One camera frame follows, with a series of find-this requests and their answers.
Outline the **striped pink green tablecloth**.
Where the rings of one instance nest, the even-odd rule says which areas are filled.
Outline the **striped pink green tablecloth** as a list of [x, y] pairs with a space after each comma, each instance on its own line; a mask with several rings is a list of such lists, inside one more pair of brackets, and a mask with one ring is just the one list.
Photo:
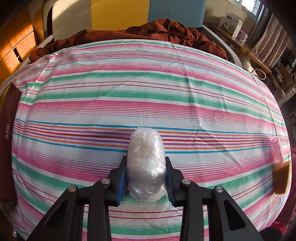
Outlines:
[[90, 186], [126, 155], [138, 127], [157, 130], [184, 177], [220, 185], [262, 230], [288, 193], [273, 192], [269, 142], [291, 160], [269, 88], [244, 69], [193, 48], [111, 40], [57, 51], [1, 83], [21, 92], [12, 130], [18, 202], [9, 220], [28, 238], [70, 185]]

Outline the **yellow sponge wedge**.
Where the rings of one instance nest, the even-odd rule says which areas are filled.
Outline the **yellow sponge wedge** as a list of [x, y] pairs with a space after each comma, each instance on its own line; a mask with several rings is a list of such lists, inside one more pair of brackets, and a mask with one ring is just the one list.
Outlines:
[[273, 190], [275, 194], [285, 194], [290, 178], [291, 161], [276, 164], [273, 168]]

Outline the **pink plastic hair roller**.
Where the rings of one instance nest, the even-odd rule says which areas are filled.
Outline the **pink plastic hair roller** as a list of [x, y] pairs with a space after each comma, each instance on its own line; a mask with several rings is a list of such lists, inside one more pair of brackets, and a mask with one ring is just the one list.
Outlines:
[[273, 156], [274, 163], [276, 165], [281, 164], [284, 161], [284, 155], [282, 150], [282, 144], [279, 137], [273, 138], [269, 142], [269, 146], [270, 146], [271, 154]]

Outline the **dark red tin lid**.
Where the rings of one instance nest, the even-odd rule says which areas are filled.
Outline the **dark red tin lid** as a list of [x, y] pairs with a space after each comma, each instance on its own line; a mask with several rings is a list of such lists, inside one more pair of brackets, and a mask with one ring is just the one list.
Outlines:
[[16, 111], [22, 93], [10, 83], [1, 95], [1, 203], [15, 204], [12, 172], [12, 137]]

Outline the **wooden side table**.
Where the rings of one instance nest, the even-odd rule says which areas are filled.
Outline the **wooden side table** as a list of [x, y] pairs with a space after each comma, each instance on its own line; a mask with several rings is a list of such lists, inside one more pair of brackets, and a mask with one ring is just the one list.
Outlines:
[[226, 32], [225, 30], [222, 30], [218, 26], [210, 24], [210, 27], [214, 29], [216, 32], [220, 33], [227, 40], [229, 40], [230, 43], [233, 44], [238, 49], [239, 54], [244, 54], [247, 57], [249, 57], [252, 61], [254, 61], [264, 71], [264, 73], [269, 76], [269, 78], [273, 82], [273, 85], [276, 87], [277, 94], [279, 94], [280, 97], [285, 97], [285, 92], [281, 88], [276, 78], [273, 76], [271, 69], [263, 63], [263, 61], [259, 58], [259, 56], [255, 54], [247, 44], [245, 44], [241, 40], [236, 39], [235, 37], [232, 37], [228, 32]]

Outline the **rust red blanket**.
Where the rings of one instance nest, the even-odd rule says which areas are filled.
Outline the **rust red blanket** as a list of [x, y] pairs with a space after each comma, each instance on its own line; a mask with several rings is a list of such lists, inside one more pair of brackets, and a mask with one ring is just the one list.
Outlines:
[[171, 19], [158, 19], [125, 30], [81, 30], [69, 38], [56, 40], [46, 44], [43, 48], [34, 49], [29, 56], [29, 60], [33, 63], [48, 54], [82, 44], [122, 39], [165, 41], [201, 50], [228, 60], [225, 50], [210, 41], [196, 28], [187, 28]]

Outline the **white appliance carton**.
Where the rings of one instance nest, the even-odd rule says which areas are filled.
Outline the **white appliance carton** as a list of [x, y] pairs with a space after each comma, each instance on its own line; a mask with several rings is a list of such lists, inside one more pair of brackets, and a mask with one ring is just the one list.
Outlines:
[[242, 25], [243, 22], [239, 16], [233, 13], [227, 13], [224, 18], [220, 18], [218, 27], [228, 32], [232, 37], [236, 38]]

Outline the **pink striped right curtain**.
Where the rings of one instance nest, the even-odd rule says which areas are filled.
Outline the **pink striped right curtain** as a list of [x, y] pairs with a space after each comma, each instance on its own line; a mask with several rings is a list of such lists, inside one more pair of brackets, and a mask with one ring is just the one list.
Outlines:
[[272, 68], [285, 51], [290, 42], [290, 37], [282, 24], [274, 14], [271, 15], [269, 23], [262, 37], [252, 48], [252, 51]]

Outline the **wooden wardrobe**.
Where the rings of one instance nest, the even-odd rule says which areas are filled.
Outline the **wooden wardrobe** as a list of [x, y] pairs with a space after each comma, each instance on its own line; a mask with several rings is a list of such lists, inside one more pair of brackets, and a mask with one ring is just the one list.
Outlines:
[[41, 13], [30, 16], [24, 8], [1, 21], [1, 82], [14, 73], [44, 39]]

